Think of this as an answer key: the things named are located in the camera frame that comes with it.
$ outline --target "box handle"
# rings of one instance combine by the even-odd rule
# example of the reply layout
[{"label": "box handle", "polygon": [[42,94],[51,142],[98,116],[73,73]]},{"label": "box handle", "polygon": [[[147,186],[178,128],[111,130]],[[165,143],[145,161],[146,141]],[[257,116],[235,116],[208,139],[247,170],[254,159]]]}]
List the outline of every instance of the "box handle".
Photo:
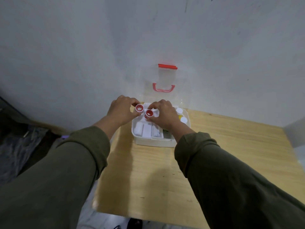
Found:
[{"label": "box handle", "polygon": [[156,88],[156,83],[153,83],[152,84],[152,88],[154,89],[154,91],[156,91],[156,92],[171,92],[174,88],[175,88],[175,85],[172,85],[172,87],[171,87],[171,89],[169,89],[169,90],[164,90],[164,89],[157,89]]}]

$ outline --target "clear plastic lid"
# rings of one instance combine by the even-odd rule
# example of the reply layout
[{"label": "clear plastic lid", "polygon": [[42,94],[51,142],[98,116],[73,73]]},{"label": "clear plastic lid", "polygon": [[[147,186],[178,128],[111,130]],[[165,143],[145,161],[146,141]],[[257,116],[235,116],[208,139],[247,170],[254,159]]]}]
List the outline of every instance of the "clear plastic lid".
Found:
[{"label": "clear plastic lid", "polygon": [[145,103],[162,99],[169,100],[174,107],[188,108],[190,81],[180,69],[152,67],[139,68],[133,84],[134,96]]}]

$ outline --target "white plastic box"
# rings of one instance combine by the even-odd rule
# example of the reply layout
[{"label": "white plastic box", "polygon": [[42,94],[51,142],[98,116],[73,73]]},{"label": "white plastic box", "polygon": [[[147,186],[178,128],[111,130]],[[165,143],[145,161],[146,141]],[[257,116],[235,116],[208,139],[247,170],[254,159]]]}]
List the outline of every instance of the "white plastic box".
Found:
[{"label": "white plastic box", "polygon": [[[191,127],[189,115],[185,108],[188,108],[190,85],[187,74],[183,71],[159,68],[158,65],[142,68],[138,70],[137,80],[135,80],[136,98],[144,102],[144,111],[141,116],[132,120],[132,134],[135,143],[146,146],[175,147],[177,142],[169,132],[163,130],[152,122],[146,121],[144,115],[148,106],[154,101],[162,99],[169,100],[173,107],[182,108],[183,116],[187,118],[187,123]],[[159,115],[157,109],[152,109],[154,116]],[[135,127],[137,123],[143,123],[141,135],[136,135]],[[152,132],[159,130],[160,136],[152,135]]]}]

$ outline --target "olive green long sleeve shirt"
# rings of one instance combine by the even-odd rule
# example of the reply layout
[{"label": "olive green long sleeve shirt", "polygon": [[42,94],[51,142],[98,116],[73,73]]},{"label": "olive green long sleeve shirt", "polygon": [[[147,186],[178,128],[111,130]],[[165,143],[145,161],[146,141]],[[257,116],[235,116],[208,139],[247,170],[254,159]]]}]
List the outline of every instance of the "olive green long sleeve shirt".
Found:
[{"label": "olive green long sleeve shirt", "polygon": [[[76,228],[110,143],[93,126],[0,188],[0,228]],[[175,159],[211,228],[305,228],[305,206],[221,149],[207,133],[184,135]]]}]

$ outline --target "gray fabric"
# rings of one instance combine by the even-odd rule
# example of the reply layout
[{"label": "gray fabric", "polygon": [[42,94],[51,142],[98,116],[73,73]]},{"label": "gray fabric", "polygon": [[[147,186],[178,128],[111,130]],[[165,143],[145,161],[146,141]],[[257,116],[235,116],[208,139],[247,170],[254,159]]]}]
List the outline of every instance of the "gray fabric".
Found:
[{"label": "gray fabric", "polygon": [[0,145],[0,186],[17,177],[47,131],[48,129],[29,125],[25,137],[12,132],[5,137]]}]

